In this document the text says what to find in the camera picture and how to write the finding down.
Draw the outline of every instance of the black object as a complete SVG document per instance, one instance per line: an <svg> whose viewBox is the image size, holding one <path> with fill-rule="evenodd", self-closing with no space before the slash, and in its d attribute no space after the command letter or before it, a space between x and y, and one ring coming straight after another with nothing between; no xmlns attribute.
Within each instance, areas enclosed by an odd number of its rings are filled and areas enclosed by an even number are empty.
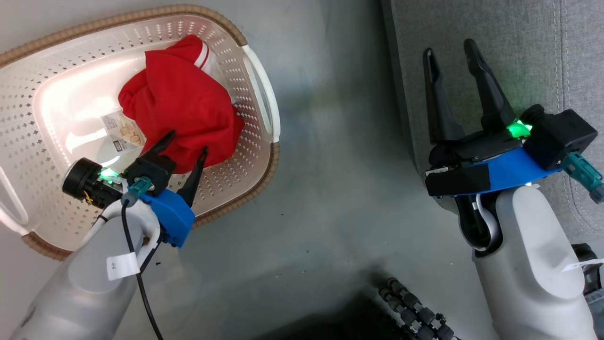
<svg viewBox="0 0 604 340"><path fill-rule="evenodd" d="M463 49L466 52L467 67L476 78L480 103L483 107L483 117L480 120L483 129L491 132L505 130L516 120L506 95L503 94L493 71L484 61L476 42L466 39L463 42Z"/></svg>
<svg viewBox="0 0 604 340"><path fill-rule="evenodd" d="M436 319L436 314L430 308L424 307L419 311L419 318L425 324L430 324L434 319Z"/></svg>
<svg viewBox="0 0 604 340"><path fill-rule="evenodd" d="M419 340L432 340L434 332L430 329L430 326L422 326L422 328L417 331L416 337Z"/></svg>
<svg viewBox="0 0 604 340"><path fill-rule="evenodd" d="M195 168L193 169L193 171L191 171L191 174L185 181L185 185L183 185L182 188L176 191L176 193L182 197L182 199L186 202L189 207L193 205L193 200L195 199L195 194L197 194L199 180L201 179L201 174L204 172L205 161L207 158L208 147L206 146L201 152L201 155L199 155L199 157L197 158Z"/></svg>
<svg viewBox="0 0 604 340"><path fill-rule="evenodd" d="M400 315L404 323L401 328L408 330L407 333L411 334L412 338L419 340L432 340L435 337L439 340L454 338L455 333L446 325L446 318L442 314L435 314L424 307L417 296L409 293L397 279L389 278L386 285L378 289L378 294L390 309Z"/></svg>
<svg viewBox="0 0 604 340"><path fill-rule="evenodd" d="M147 191L147 194L153 197L157 197L168 187L176 163L159 153L165 151L175 135L176 131L170 131L124 170L128 185L132 186L137 178L148 177L153 183L153 190Z"/></svg>
<svg viewBox="0 0 604 340"><path fill-rule="evenodd" d="M453 332L453 330L447 325L440 326L440 328L436 331L436 336L439 338L439 340L451 340L454 335L455 332Z"/></svg>
<svg viewBox="0 0 604 340"><path fill-rule="evenodd" d="M407 293L405 294L405 297L403 297L403 302L405 303L405 306L407 306L407 308L413 308L413 306L419 302L419 299L417 298L417 296L411 294L411 293Z"/></svg>
<svg viewBox="0 0 604 340"><path fill-rule="evenodd" d="M490 190L489 166L478 164L456 168L426 177L426 188L432 197L468 195Z"/></svg>
<svg viewBox="0 0 604 340"><path fill-rule="evenodd" d="M579 262L596 260L598 256L587 243L573 244L573 250ZM583 267L583 275L585 276L585 288L583 294L587 295L602 288L600 280L600 267L602 263L588 264Z"/></svg>
<svg viewBox="0 0 604 340"><path fill-rule="evenodd" d="M531 106L521 116L533 125L524 149L545 170L556 169L571 152L583 153L598 132L573 110L546 114L543 106Z"/></svg>
<svg viewBox="0 0 604 340"><path fill-rule="evenodd" d="M432 49L423 53L423 76L426 85L426 106L430 143L452 142L466 136L461 125L453 118L449 101L442 88L443 75L440 72Z"/></svg>
<svg viewBox="0 0 604 340"><path fill-rule="evenodd" d="M406 308L400 313L400 319L405 323L405 325L411 326L413 321L417 320L417 315L413 313L411 309Z"/></svg>
<svg viewBox="0 0 604 340"><path fill-rule="evenodd" d="M416 340L407 327L363 293L335 313L311 315L255 340Z"/></svg>
<svg viewBox="0 0 604 340"><path fill-rule="evenodd" d="M101 169L100 164L90 159L78 160L65 176L63 192L78 200L86 200L97 208L106 208L119 200L122 193L109 183L99 180Z"/></svg>
<svg viewBox="0 0 604 340"><path fill-rule="evenodd" d="M423 53L428 127L430 142L435 145L429 161L435 168L480 162L522 146L522 141L507 131L516 116L476 43L466 39L464 51L468 69L476 79L483 109L481 124L484 130L469 136L453 118L434 52L429 48Z"/></svg>
<svg viewBox="0 0 604 340"><path fill-rule="evenodd" d="M128 243L128 249L131 253L134 253L134 245L132 244L132 237L130 236L130 230L128 229L128 221L126 220L126 209L128 208L128 200L124 202L124 205L121 207L121 224L124 226L124 234L126 234L126 242ZM164 340L164 337L161 335L159 331L159 327L157 326L157 322L155 322L155 317L153 316L153 312L151 311L151 306L149 306L149 300L147 299L147 292L145 292L145 286L143 284L143 276L141 273L137 274L138 281L138 289L141 292L141 297L143 298L143 304L145 306L145 310L147 311L147 316L149 317L149 321L151 322L151 326L153 327L153 331L159 340Z"/></svg>

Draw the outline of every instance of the black cable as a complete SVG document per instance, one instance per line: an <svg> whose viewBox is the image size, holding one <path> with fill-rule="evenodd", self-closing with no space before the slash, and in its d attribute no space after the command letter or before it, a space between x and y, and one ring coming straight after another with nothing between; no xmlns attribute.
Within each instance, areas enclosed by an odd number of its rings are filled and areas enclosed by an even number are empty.
<svg viewBox="0 0 604 340"><path fill-rule="evenodd" d="M155 251L157 250L157 248L159 248L159 245L161 244L160 240L161 240L161 237L157 241L157 244L155 245L155 248L151 249L151 252L147 256L147 258L143 261L143 265L141 266L141 273L144 273L145 269L147 269L147 265L149 265L149 262L151 261L151 258L153 257L153 255L155 255Z"/></svg>
<svg viewBox="0 0 604 340"><path fill-rule="evenodd" d="M129 200L124 201L124 204L121 206L121 224L124 226L124 234L126 234L126 242L128 242L128 249L130 252L134 252L134 245L132 244L132 237L130 236L130 230L128 229L128 222L126 221L126 208L128 208ZM147 316L149 317L149 321L151 322L151 326L155 331L155 336L159 340L164 340L164 337L161 335L159 331L159 327L157 327L157 322L155 322L155 318L153 317L153 312L151 311L151 306L149 306L149 300L147 300L147 293L145 292L145 286L143 285L143 276L141 273L137 274L138 288L141 291L141 297L143 298L143 304L145 305L145 310L147 311Z"/></svg>

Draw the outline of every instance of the white label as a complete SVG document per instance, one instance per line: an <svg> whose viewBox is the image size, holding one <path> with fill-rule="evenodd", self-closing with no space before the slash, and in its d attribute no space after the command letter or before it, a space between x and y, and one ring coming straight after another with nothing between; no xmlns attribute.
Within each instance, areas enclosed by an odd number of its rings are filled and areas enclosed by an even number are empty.
<svg viewBox="0 0 604 340"><path fill-rule="evenodd" d="M121 111L103 116L101 120L117 152L134 149L145 144L145 137L136 123L124 116Z"/></svg>
<svg viewBox="0 0 604 340"><path fill-rule="evenodd" d="M562 271L566 272L568 270L573 270L573 269L587 266L588 264L596 264L596 263L604 263L604 258L588 260L588 261L583 261L583 262L579 262L579 263L571 263L568 266L564 267L564 269L562 269Z"/></svg>
<svg viewBox="0 0 604 340"><path fill-rule="evenodd" d="M136 253L107 258L107 275L110 281L136 275L140 272Z"/></svg>

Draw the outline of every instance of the product label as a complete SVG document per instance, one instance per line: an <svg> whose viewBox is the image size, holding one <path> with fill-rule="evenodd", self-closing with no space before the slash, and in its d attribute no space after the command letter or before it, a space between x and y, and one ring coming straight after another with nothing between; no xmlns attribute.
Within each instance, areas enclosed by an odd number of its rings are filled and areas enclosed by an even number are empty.
<svg viewBox="0 0 604 340"><path fill-rule="evenodd" d="M101 120L117 152L134 149L145 144L145 137L136 123L124 116L121 111L103 116Z"/></svg>

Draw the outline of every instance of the white plastic basket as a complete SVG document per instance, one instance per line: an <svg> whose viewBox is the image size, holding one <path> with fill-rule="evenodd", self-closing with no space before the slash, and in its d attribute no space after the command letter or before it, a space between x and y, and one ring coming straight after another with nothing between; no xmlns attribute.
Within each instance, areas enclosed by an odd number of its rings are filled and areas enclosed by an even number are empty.
<svg viewBox="0 0 604 340"><path fill-rule="evenodd" d="M234 155L204 171L192 208L197 226L266 187L278 163L280 124L262 64L225 17L204 7L174 5L70 28L0 55L4 225L58 260L78 248L100 211L63 194L60 185L72 162L82 156L98 161L102 152L94 147L74 152L73 145L86 144L93 132L73 122L82 117L100 122L100 116L120 109L117 94L144 68L144 51L163 49L188 34L216 53L218 76L245 121ZM129 164L138 153L121 155L117 163ZM174 175L170 189L185 178Z"/></svg>

